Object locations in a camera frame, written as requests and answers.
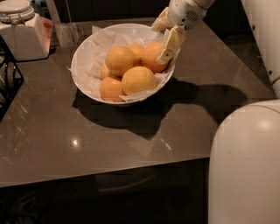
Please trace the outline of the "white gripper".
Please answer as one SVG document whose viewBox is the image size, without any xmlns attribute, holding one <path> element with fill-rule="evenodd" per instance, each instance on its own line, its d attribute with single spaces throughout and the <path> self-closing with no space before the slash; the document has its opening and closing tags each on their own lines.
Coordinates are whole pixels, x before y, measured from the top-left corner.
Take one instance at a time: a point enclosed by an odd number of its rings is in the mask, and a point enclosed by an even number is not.
<svg viewBox="0 0 280 224">
<path fill-rule="evenodd" d="M 167 64 L 186 39 L 186 29 L 193 28 L 208 10 L 208 0 L 171 0 L 151 25 L 154 32 L 164 32 L 157 63 Z"/>
</svg>

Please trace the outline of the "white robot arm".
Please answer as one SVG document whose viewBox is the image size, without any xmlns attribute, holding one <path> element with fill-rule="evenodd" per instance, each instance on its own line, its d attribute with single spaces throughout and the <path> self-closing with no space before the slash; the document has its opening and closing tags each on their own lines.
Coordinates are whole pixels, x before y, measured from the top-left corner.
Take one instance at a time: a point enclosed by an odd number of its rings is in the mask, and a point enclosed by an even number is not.
<svg viewBox="0 0 280 224">
<path fill-rule="evenodd" d="M 241 0 L 276 98 L 229 115 L 216 131 L 208 224 L 280 224 L 280 0 Z"/>
</svg>

